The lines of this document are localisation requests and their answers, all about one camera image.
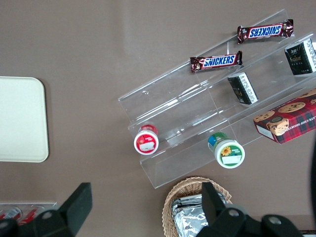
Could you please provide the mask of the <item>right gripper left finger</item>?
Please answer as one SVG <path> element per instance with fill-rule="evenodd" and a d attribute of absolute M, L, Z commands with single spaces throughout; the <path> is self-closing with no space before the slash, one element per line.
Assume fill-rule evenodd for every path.
<path fill-rule="evenodd" d="M 57 210 L 48 210 L 35 219 L 35 236 L 75 237 L 91 210 L 91 184 L 81 183 Z"/>

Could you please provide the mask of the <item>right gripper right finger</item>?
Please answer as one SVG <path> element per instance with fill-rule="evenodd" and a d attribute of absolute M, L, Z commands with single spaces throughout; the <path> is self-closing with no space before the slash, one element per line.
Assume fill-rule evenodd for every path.
<path fill-rule="evenodd" d="M 245 214 L 236 207 L 226 207 L 212 183 L 202 184 L 202 208 L 208 226 L 201 229 L 198 237 L 237 237 L 241 234 Z"/>

